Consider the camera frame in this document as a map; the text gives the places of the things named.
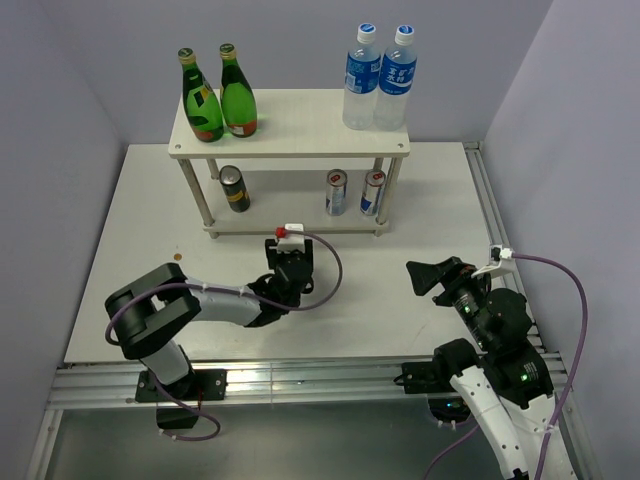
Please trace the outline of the silver blue can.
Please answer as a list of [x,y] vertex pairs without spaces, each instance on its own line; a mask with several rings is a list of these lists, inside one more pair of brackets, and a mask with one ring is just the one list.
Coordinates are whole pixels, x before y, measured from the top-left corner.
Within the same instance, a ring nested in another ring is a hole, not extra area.
[[348,176],[344,170],[333,169],[326,177],[326,211],[328,215],[340,216],[346,210]]
[[366,173],[360,200],[360,212],[363,215],[374,216],[377,214],[385,184],[386,174],[383,170],[372,169]]

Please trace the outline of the black gold can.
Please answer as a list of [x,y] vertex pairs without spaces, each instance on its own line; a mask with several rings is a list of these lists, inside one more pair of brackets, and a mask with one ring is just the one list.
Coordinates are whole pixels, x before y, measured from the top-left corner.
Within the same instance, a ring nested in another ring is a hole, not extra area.
[[219,183],[230,208],[236,213],[250,208],[251,200],[241,171],[233,165],[225,165],[219,172]]

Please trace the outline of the green glass bottle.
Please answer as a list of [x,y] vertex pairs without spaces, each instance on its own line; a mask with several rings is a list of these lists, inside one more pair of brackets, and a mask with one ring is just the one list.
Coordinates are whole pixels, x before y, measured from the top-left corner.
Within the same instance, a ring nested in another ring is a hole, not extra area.
[[230,133],[239,138],[253,135],[257,130],[257,106],[251,86],[237,60],[233,44],[219,47],[222,60],[220,102],[224,120]]
[[191,48],[181,48],[178,60],[182,68],[182,102],[187,121],[198,140],[215,142],[224,134],[218,98],[200,70]]

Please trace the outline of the green glass bottle front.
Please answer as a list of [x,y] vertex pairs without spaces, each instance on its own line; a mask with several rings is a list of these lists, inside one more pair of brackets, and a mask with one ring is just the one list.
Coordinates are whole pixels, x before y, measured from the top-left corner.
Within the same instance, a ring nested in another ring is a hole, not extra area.
[[218,98],[200,70],[191,48],[181,48],[178,60],[182,68],[182,102],[187,121],[198,140],[215,142],[224,134]]

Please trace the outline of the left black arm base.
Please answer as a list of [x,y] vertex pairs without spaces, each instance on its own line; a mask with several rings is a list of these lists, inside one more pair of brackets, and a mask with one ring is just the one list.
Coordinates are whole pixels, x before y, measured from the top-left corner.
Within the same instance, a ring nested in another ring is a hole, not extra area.
[[[224,369],[204,369],[191,371],[186,377],[162,388],[183,403],[195,402],[201,407],[205,401],[222,401],[227,386],[227,371]],[[170,402],[172,407],[156,408],[156,423],[159,428],[168,430],[189,430],[197,422],[197,415],[188,412],[173,401],[167,399],[157,388],[153,374],[143,370],[138,377],[135,402],[157,404]]]

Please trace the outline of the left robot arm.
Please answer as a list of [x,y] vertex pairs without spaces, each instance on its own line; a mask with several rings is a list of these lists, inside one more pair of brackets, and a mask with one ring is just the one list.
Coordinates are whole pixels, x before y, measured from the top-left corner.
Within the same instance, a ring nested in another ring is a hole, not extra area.
[[299,307],[313,291],[313,245],[301,237],[267,239],[269,272],[223,293],[204,291],[204,283],[165,263],[117,290],[105,300],[106,312],[123,356],[138,360],[172,399],[195,392],[192,365],[174,337],[192,321],[224,322],[244,328],[267,326]]

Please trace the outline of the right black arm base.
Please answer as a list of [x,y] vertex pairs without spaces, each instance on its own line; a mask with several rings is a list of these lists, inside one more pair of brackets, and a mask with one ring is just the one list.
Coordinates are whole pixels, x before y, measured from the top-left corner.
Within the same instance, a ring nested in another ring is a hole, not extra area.
[[407,395],[426,395],[429,412],[436,421],[458,424],[471,416],[466,402],[441,378],[433,361],[402,363],[393,383]]

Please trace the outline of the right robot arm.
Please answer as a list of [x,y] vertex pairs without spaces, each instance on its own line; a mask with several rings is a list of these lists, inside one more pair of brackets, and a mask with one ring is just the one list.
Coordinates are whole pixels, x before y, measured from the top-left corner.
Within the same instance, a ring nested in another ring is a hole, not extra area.
[[545,360],[528,338],[525,296],[494,288],[520,254],[492,246],[488,265],[458,257],[406,264],[412,288],[456,310],[472,338],[437,347],[429,361],[406,362],[394,380],[407,394],[456,393],[489,442],[505,479],[573,479],[576,472],[557,426],[568,397],[557,394]]

